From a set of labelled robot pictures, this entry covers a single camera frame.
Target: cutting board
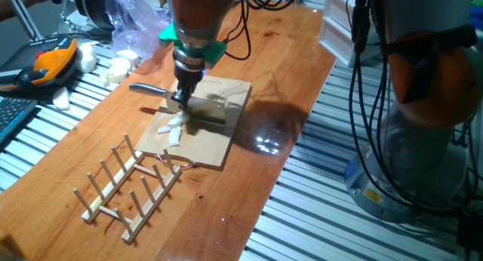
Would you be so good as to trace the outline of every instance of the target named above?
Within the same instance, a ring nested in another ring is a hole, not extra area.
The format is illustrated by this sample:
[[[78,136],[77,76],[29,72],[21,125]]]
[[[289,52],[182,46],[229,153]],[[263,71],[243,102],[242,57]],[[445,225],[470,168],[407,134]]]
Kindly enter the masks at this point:
[[[172,91],[176,89],[177,81],[171,87]],[[158,134],[158,128],[165,126],[176,115],[167,113],[163,100],[136,149],[151,155],[163,155],[163,149],[168,149],[170,157],[176,160],[222,170],[250,90],[251,83],[247,81],[205,76],[193,96],[224,103],[226,124],[191,119],[182,127],[180,145],[169,148],[169,133]]]

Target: wooden tabletop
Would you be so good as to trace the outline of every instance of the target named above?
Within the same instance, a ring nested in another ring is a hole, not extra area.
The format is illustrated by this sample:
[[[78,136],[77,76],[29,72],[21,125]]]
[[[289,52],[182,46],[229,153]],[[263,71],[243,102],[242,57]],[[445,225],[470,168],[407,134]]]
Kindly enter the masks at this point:
[[[237,6],[229,12],[220,38],[237,24],[239,11]],[[130,156],[123,133],[136,143],[161,100],[130,93],[128,85],[142,81],[169,88],[174,81],[172,48],[156,51],[0,195],[0,232],[7,236],[6,245],[27,260],[237,260],[334,62],[318,43],[321,19],[321,11],[299,5],[250,12],[250,59],[225,56],[208,71],[250,81],[253,87],[224,169],[185,170],[132,245],[121,239],[122,223],[105,214],[85,223],[85,208],[72,188],[91,203],[97,193],[86,173],[104,187],[109,178],[99,160],[119,169],[110,146],[118,147],[123,160]],[[246,51],[244,36],[228,45],[231,54],[244,56]],[[257,148],[258,137],[279,144],[278,153]],[[145,159],[143,165],[154,161]],[[168,172],[166,167],[161,171]],[[154,187],[155,178],[148,179]],[[129,189],[140,200],[148,198],[135,172],[108,207],[134,218]]]

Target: wire bundle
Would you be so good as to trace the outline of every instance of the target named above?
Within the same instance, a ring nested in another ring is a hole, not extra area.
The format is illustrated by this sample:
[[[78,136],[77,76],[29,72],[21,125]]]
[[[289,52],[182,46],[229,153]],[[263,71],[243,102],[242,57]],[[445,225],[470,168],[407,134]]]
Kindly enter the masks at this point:
[[[273,1],[273,0],[241,0],[241,13],[240,13],[240,20],[238,21],[237,25],[235,28],[233,28],[228,35],[226,35],[226,38],[223,40],[225,44],[230,43],[231,41],[234,41],[237,39],[242,33],[245,33],[245,36],[247,38],[247,44],[248,44],[248,53],[244,57],[236,57],[228,52],[225,54],[235,60],[247,60],[250,55],[251,55],[251,40],[250,40],[250,33],[248,31],[248,16],[250,15],[250,9],[254,10],[260,10],[260,9],[265,9],[268,11],[280,11],[282,9],[287,8],[289,5],[295,2],[295,0],[288,0],[288,2],[283,3],[284,0],[278,0],[278,1]],[[230,38],[231,34],[233,34],[243,23],[243,26],[241,29],[238,31],[238,33],[233,37]]]
[[[379,35],[380,38],[380,44],[382,45],[382,52],[384,53],[385,51],[383,50],[384,45],[386,44],[385,42],[385,35],[384,35],[384,14],[383,10],[380,7],[380,1],[379,0],[365,0],[367,2],[367,7],[368,9],[371,10],[371,16],[372,20],[374,22],[376,31]],[[368,28],[368,26],[354,26],[352,28],[352,32],[356,33],[357,38],[361,38],[361,36],[364,36],[363,29]],[[471,134],[471,122],[472,118],[469,119],[467,122],[465,122],[463,126],[463,135],[462,139],[459,141],[462,141],[464,144],[464,138],[466,135],[466,131],[468,131],[469,134],[469,151],[471,155],[471,160],[472,160],[472,166],[473,169],[469,169],[469,171],[473,172],[473,184],[470,185],[470,178],[469,178],[469,172],[466,172],[465,175],[465,183],[464,183],[464,189],[465,193],[463,196],[463,200],[456,204],[455,206],[451,207],[438,207],[432,204],[429,204],[425,201],[420,200],[419,198],[413,196],[410,192],[407,190],[403,189],[401,186],[398,185],[398,183],[392,178],[391,174],[389,173],[389,169],[386,166],[384,159],[383,159],[383,150],[381,149],[381,144],[380,144],[380,128],[381,128],[381,122],[383,120],[382,113],[384,111],[384,102],[386,99],[386,95],[388,96],[388,106],[387,109],[389,111],[389,92],[390,92],[390,81],[387,81],[387,66],[388,66],[388,57],[387,55],[383,54],[383,74],[380,79],[380,86],[376,95],[376,100],[374,101],[373,108],[371,110],[371,114],[369,117],[369,122],[368,122],[368,117],[365,112],[365,107],[364,107],[364,96],[363,96],[363,90],[362,90],[362,76],[361,76],[361,61],[360,61],[360,56],[361,52],[358,52],[356,50],[357,47],[365,46],[365,45],[357,45],[357,43],[365,44],[366,41],[364,39],[362,40],[355,40],[355,65],[354,69],[352,71],[352,79],[351,79],[351,85],[349,89],[349,116],[350,116],[350,121],[351,121],[351,128],[352,128],[352,134],[354,136],[354,143],[355,147],[358,153],[358,157],[360,159],[360,162],[362,164],[362,167],[364,169],[364,172],[366,173],[368,179],[371,181],[371,183],[380,191],[382,194],[384,194],[387,198],[402,204],[406,207],[413,208],[418,211],[423,211],[426,213],[430,213],[432,215],[436,216],[459,216],[461,213],[466,212],[466,208],[468,207],[469,203],[471,200],[475,198],[476,190],[478,189],[478,171],[476,170],[476,163],[475,163],[475,155],[473,152],[473,147],[472,147],[472,134]],[[362,114],[362,119],[364,122],[365,126],[365,131],[366,134],[368,135],[369,139],[369,145],[370,148],[374,152],[374,157],[377,160],[377,163],[380,166],[380,169],[383,172],[383,175],[387,179],[387,181],[390,183],[390,185],[394,188],[394,192],[396,193],[395,197],[394,195],[388,193],[384,189],[382,189],[378,183],[376,183],[371,176],[371,173],[369,172],[366,164],[365,164],[365,158],[361,152],[361,148],[358,144],[358,137],[357,133],[355,131],[355,123],[354,123],[354,112],[353,112],[353,94],[354,94],[354,88],[355,88],[355,83],[356,79],[358,82],[358,98],[359,98],[359,103],[360,103],[360,108],[361,108],[361,114]],[[377,108],[377,105],[379,104],[379,115],[377,117],[377,129],[376,129],[376,141],[374,142],[373,138],[373,133],[372,133],[372,125],[374,121],[374,113]]]

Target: knife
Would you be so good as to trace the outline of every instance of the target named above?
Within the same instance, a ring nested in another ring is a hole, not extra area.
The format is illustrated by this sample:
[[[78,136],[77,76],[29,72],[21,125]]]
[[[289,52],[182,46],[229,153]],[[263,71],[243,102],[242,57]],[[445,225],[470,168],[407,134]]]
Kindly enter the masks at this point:
[[[173,92],[155,87],[150,84],[133,83],[129,85],[129,91],[145,94],[155,97],[163,97],[166,99],[166,106],[171,113],[181,111],[180,104],[171,99]],[[218,124],[225,124],[225,105],[212,100],[206,100],[198,97],[191,97],[188,100],[188,106],[185,112],[191,117],[202,121],[209,121]]]

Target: knife handle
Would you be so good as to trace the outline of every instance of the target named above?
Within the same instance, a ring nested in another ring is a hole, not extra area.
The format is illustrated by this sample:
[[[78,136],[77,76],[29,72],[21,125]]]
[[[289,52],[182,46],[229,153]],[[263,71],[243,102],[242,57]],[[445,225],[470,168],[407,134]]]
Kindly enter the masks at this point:
[[[149,96],[163,97],[166,98],[168,91],[155,87],[150,84],[143,83],[133,83],[129,85],[129,91],[134,91],[140,94],[145,94]]]

